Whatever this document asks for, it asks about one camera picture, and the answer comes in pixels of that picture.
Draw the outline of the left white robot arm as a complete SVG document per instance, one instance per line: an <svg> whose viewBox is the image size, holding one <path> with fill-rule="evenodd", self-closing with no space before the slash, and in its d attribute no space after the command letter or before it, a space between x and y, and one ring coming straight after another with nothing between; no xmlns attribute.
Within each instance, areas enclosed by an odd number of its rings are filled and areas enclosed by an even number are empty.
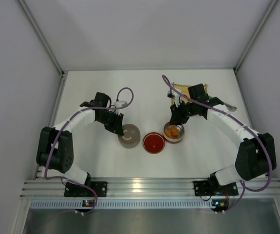
<svg viewBox="0 0 280 234"><path fill-rule="evenodd" d="M91 190L91 175L75 164L74 137L88 125L99 122L104 128L122 136L121 109L128 106L125 101L116 100L97 92L94 99L80 104L77 111L54 127L44 127L40 132L36 161L44 167L44 178L59 178Z"/></svg>

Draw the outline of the grey round lid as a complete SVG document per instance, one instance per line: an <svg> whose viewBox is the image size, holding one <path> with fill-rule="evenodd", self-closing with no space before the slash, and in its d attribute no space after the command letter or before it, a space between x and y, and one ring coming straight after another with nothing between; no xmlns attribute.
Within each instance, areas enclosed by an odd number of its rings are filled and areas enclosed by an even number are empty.
<svg viewBox="0 0 280 234"><path fill-rule="evenodd" d="M137 126L135 126L134 124L124 124L122 127L123 127L123 132L124 132L122 137L124 139L127 139L129 137L132 137L132 138L141 137L139 128Z"/></svg>

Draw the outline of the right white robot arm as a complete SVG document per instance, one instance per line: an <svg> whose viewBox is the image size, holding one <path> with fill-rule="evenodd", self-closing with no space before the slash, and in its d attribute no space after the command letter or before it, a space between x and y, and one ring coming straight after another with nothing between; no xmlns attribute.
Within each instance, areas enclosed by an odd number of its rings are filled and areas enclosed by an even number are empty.
<svg viewBox="0 0 280 234"><path fill-rule="evenodd" d="M218 127L236 146L238 152L235 162L225 168L213 172L208 178L214 188L229 185L233 182L243 183L267 174L268 181L259 189L265 190L272 180L272 172L276 168L274 139L269 133L260 134L243 124L228 110L223 101L211 97L205 92L203 84L188 88L186 97L178 89L170 87L168 97L175 101L171 106L170 123L183 125L190 117L201 116Z"/></svg>

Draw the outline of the red round lid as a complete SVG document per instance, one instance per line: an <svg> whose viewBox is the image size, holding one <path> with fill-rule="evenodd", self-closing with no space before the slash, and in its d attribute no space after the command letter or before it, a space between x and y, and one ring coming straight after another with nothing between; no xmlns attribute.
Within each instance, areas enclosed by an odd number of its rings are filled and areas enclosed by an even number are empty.
<svg viewBox="0 0 280 234"><path fill-rule="evenodd" d="M151 132L144 136L142 145L146 152L150 154L158 154L165 147L165 139L160 133Z"/></svg>

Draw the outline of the metal tongs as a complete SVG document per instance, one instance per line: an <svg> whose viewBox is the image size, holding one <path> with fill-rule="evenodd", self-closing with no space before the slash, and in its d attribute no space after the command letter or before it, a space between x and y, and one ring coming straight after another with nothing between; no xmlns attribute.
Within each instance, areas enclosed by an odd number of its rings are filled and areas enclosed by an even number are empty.
<svg viewBox="0 0 280 234"><path fill-rule="evenodd" d="M233 105L230 105L228 103L224 103L224 105L227 107L227 109L230 111L230 112L235 112L237 110L237 107L233 106Z"/></svg>

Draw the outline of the bamboo mat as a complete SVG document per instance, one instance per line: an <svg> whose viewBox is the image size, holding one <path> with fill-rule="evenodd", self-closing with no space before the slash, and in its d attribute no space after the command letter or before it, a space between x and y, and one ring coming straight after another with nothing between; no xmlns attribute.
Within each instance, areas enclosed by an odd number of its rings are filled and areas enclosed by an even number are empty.
<svg viewBox="0 0 280 234"><path fill-rule="evenodd" d="M192 102L189 99L195 100L200 103L206 104L206 101L209 99L209 96L206 92L205 85L203 84L197 84L194 86L187 86L187 85L178 85L173 83L172 84L173 88L180 92L183 96L182 97L182 102L181 103L188 103Z"/></svg>

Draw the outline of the steel round container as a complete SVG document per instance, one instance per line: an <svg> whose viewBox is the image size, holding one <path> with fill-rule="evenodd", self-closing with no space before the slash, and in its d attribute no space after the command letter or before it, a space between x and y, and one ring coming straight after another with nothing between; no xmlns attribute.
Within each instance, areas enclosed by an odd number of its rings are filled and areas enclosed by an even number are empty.
<svg viewBox="0 0 280 234"><path fill-rule="evenodd" d="M185 129L183 125L171 125L168 122L164 125L162 135L167 142L176 144L184 139Z"/></svg>
<svg viewBox="0 0 280 234"><path fill-rule="evenodd" d="M119 136L118 141L124 148L130 149L136 147L139 144L140 138L129 137L124 139L122 136Z"/></svg>

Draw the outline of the aluminium rail frame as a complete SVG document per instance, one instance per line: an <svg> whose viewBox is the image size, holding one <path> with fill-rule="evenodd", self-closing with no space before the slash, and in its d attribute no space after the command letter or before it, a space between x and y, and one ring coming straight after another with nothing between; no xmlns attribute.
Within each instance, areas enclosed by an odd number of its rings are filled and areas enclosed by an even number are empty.
<svg viewBox="0 0 280 234"><path fill-rule="evenodd" d="M193 181L199 179L140 179L140 178L97 178L106 181L107 196L64 197L66 182L59 179L28 180L24 183L20 199L34 209L76 209L87 211L97 209L217 209L235 204L242 208L246 201L253 200L263 206L267 201L274 203L280 211L280 179L275 178L269 187L261 192L243 189L237 183L237 196L196 196Z"/></svg>

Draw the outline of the orange fried food piece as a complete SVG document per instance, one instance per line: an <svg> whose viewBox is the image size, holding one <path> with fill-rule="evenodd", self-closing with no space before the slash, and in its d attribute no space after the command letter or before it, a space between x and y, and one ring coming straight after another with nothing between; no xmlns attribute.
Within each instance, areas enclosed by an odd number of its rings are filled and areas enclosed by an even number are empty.
<svg viewBox="0 0 280 234"><path fill-rule="evenodd" d="M179 135L179 130L176 128L175 125L171 125L170 129L172 130L172 136L177 137Z"/></svg>

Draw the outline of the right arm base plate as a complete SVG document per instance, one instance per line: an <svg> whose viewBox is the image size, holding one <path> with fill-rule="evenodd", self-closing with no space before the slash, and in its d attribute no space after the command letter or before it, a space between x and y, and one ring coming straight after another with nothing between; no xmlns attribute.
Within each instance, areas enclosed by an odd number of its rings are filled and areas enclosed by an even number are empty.
<svg viewBox="0 0 280 234"><path fill-rule="evenodd" d="M196 196L237 196L239 194L236 182L227 185L210 185L207 180L193 181Z"/></svg>

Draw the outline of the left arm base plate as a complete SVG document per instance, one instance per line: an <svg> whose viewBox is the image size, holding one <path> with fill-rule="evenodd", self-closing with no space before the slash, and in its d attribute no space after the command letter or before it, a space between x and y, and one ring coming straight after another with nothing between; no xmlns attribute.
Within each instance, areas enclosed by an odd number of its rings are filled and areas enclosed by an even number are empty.
<svg viewBox="0 0 280 234"><path fill-rule="evenodd" d="M106 181L93 181L90 188L98 197L107 196ZM87 188L67 182L64 190L64 197L94 197L94 193Z"/></svg>

